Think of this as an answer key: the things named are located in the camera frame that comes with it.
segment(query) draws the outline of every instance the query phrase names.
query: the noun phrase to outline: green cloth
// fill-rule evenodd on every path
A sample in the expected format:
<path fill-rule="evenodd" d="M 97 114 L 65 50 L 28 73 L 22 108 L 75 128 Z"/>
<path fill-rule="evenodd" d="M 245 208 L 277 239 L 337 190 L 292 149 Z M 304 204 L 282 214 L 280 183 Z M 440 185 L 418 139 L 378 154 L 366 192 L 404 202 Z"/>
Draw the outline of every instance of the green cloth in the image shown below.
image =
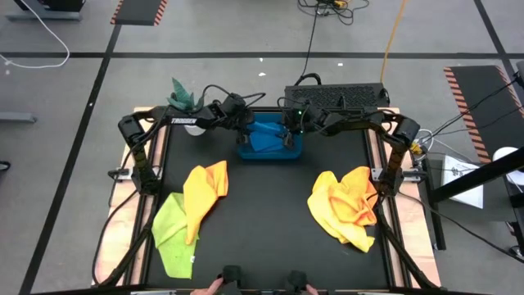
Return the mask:
<path fill-rule="evenodd" d="M 190 279 L 198 237 L 186 245 L 187 221 L 181 193 L 171 193 L 167 197 L 156 213 L 151 231 L 165 273 L 171 278 Z"/>

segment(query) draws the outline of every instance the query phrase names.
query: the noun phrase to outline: orange and black striped tape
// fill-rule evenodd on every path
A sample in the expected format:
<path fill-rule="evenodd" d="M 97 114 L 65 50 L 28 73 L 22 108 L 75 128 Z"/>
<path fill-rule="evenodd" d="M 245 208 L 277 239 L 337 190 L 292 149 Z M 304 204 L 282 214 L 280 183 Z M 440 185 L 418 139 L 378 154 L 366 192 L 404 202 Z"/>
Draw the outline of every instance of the orange and black striped tape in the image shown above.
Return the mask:
<path fill-rule="evenodd" d="M 486 146 L 482 142 L 482 137 L 481 134 L 478 132 L 477 125 L 475 124 L 475 121 L 473 120 L 471 114 L 469 114 L 468 104 L 466 103 L 466 100 L 462 95 L 462 91 L 460 90 L 460 86 L 457 83 L 457 79 L 455 79 L 453 71 L 449 67 L 445 67 L 444 73 L 445 78 L 448 80 L 448 84 L 451 87 L 453 97 L 457 102 L 458 110 L 464 114 L 462 118 L 464 124 L 468 128 L 468 133 L 472 139 L 473 146 L 477 151 L 478 158 L 481 160 L 482 163 L 491 162 L 490 155 L 486 151 Z"/>
<path fill-rule="evenodd" d="M 118 5 L 116 6 L 115 13 L 113 13 L 113 17 L 111 17 L 111 24 L 115 24 L 116 16 L 118 15 L 118 12 L 120 11 L 120 8 L 122 7 L 122 2 L 124 0 L 118 1 Z"/>
<path fill-rule="evenodd" d="M 120 0 L 118 2 L 118 5 L 116 6 L 115 13 L 113 14 L 113 17 L 111 17 L 111 24 L 114 25 L 116 23 L 116 16 L 118 15 L 118 12 L 120 11 L 120 8 L 122 7 L 122 2 L 124 0 Z M 164 16 L 165 8 L 167 7 L 167 0 L 161 0 L 160 5 L 158 6 L 158 11 L 155 15 L 155 20 L 153 21 L 153 25 L 157 26 L 160 24 L 160 21 L 162 20 L 162 16 Z"/>
<path fill-rule="evenodd" d="M 155 16 L 155 26 L 160 24 L 160 21 L 162 20 L 162 16 L 164 16 L 165 7 L 167 7 L 167 0 L 160 1 L 160 5 L 158 6 L 158 12 Z"/>
<path fill-rule="evenodd" d="M 506 75 L 504 74 L 504 72 L 502 71 L 502 69 L 500 69 L 499 66 L 496 66 L 496 68 L 497 68 L 497 70 L 499 70 L 499 74 L 500 74 L 500 77 L 502 78 L 502 80 L 503 80 L 506 84 L 509 84 L 509 80 L 508 80 L 508 78 L 506 78 Z M 509 92 L 509 95 L 510 95 L 511 98 L 513 99 L 513 102 L 515 103 L 515 106 L 519 107 L 518 112 L 520 112 L 522 119 L 524 119 L 524 110 L 522 110 L 522 104 L 521 104 L 521 101 L 518 100 L 517 95 L 515 94 L 515 90 L 513 89 L 513 86 L 512 86 L 512 85 L 509 85 L 508 88 L 507 88 L 507 90 L 508 90 L 508 92 Z"/>

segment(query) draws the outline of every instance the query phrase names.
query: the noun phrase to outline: white cable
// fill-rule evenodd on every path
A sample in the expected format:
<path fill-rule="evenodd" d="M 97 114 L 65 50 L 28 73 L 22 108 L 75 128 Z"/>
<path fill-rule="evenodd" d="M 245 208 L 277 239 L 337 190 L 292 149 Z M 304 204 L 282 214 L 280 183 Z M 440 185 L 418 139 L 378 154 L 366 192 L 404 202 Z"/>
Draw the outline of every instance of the white cable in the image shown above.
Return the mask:
<path fill-rule="evenodd" d="M 429 144 L 429 147 L 427 148 L 427 151 L 429 152 L 431 150 L 431 148 L 433 147 L 433 143 L 435 141 L 435 139 L 433 138 L 433 133 L 431 130 L 429 129 L 420 129 L 418 132 L 427 132 L 429 135 L 428 136 L 423 136 L 419 139 L 416 139 L 416 143 L 418 143 L 420 146 L 422 146 L 424 143 L 426 143 L 428 140 L 431 140 L 431 143 Z M 428 140 L 422 142 L 422 140 L 424 138 L 429 138 Z M 420 157 L 418 157 L 417 159 L 415 159 L 416 161 L 422 161 L 424 158 L 426 157 L 426 154 L 423 154 L 421 155 Z"/>
<path fill-rule="evenodd" d="M 431 147 L 433 147 L 433 143 L 435 142 L 435 138 L 433 137 L 433 133 L 432 133 L 431 130 L 429 130 L 429 129 L 420 129 L 418 132 L 421 132 L 421 131 L 422 132 L 427 132 L 429 134 L 429 139 L 428 140 L 431 140 L 431 143 L 429 144 L 429 147 L 427 148 L 427 151 L 429 152 L 429 150 L 431 150 Z"/>
<path fill-rule="evenodd" d="M 464 155 L 463 153 L 457 151 L 456 149 L 450 147 L 449 145 L 447 145 L 447 144 L 445 144 L 445 143 L 442 143 L 440 140 L 438 140 L 438 139 L 436 139 L 436 138 L 434 138 L 434 139 L 435 139 L 436 142 L 442 144 L 443 146 L 447 147 L 447 148 L 450 149 L 451 151 L 456 152 L 456 153 L 459 154 L 460 156 L 462 156 L 462 157 L 468 159 L 468 161 L 469 161 L 470 163 L 474 163 L 474 162 L 475 162 L 474 160 L 472 160 L 472 159 L 469 158 L 468 156 L 466 156 L 466 155 Z"/>
<path fill-rule="evenodd" d="M 8 59 L 6 59 L 2 54 L 0 54 L 0 57 L 6 62 L 6 66 L 9 66 L 9 65 L 13 65 L 13 66 L 17 66 L 17 67 L 20 67 L 22 69 L 47 69 L 47 68 L 55 68 L 55 67 L 61 67 L 63 66 L 68 60 L 69 60 L 69 56 L 70 56 L 70 52 L 69 52 L 69 48 L 66 46 L 66 44 L 60 39 L 58 38 L 58 36 L 56 36 L 55 33 L 53 33 L 53 31 L 51 31 L 51 29 L 49 29 L 46 24 L 43 23 L 42 19 L 40 18 L 40 16 L 38 16 L 38 14 L 36 14 L 36 12 L 34 12 L 33 8 L 31 8 L 31 6 L 27 5 L 24 0 L 20 0 L 20 2 L 22 2 L 31 12 L 33 12 L 34 16 L 36 16 L 36 18 L 38 20 L 40 20 L 40 23 L 43 25 L 43 27 L 49 32 L 49 34 L 53 35 L 53 37 L 56 38 L 56 40 L 58 40 L 58 42 L 60 42 L 65 50 L 67 51 L 67 56 L 65 57 L 64 61 L 57 64 L 57 65 L 49 65 L 49 66 L 24 66 L 24 65 L 19 65 L 13 61 L 10 61 Z"/>

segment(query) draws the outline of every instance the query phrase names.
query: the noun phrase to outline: white paper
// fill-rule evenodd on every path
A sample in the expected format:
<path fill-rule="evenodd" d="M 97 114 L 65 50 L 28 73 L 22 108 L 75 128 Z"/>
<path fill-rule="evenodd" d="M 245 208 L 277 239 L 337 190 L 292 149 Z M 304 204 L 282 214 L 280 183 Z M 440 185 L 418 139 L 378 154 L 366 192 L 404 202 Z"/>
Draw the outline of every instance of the white paper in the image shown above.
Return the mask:
<path fill-rule="evenodd" d="M 442 185 L 448 184 L 455 179 L 459 179 L 460 177 L 474 171 L 476 168 L 478 168 L 478 166 L 446 155 L 442 167 Z M 484 207 L 484 187 L 482 185 L 477 186 L 476 188 L 460 193 L 451 199 L 482 209 Z"/>

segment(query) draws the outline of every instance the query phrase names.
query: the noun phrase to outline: human hand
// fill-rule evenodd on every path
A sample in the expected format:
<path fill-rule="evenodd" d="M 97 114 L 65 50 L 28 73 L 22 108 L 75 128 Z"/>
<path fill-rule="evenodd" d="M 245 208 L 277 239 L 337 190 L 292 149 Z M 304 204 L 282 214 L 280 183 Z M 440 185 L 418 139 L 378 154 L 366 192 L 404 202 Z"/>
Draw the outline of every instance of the human hand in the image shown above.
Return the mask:
<path fill-rule="evenodd" d="M 305 291 L 311 295 L 318 295 L 317 289 L 313 288 L 310 284 L 305 285 Z"/>
<path fill-rule="evenodd" d="M 224 282 L 224 279 L 220 278 L 220 279 L 216 279 L 213 281 L 213 283 L 211 283 L 211 286 L 207 289 L 195 289 L 191 292 L 191 295 L 213 295 L 215 294 L 220 286 L 222 285 L 222 283 Z"/>

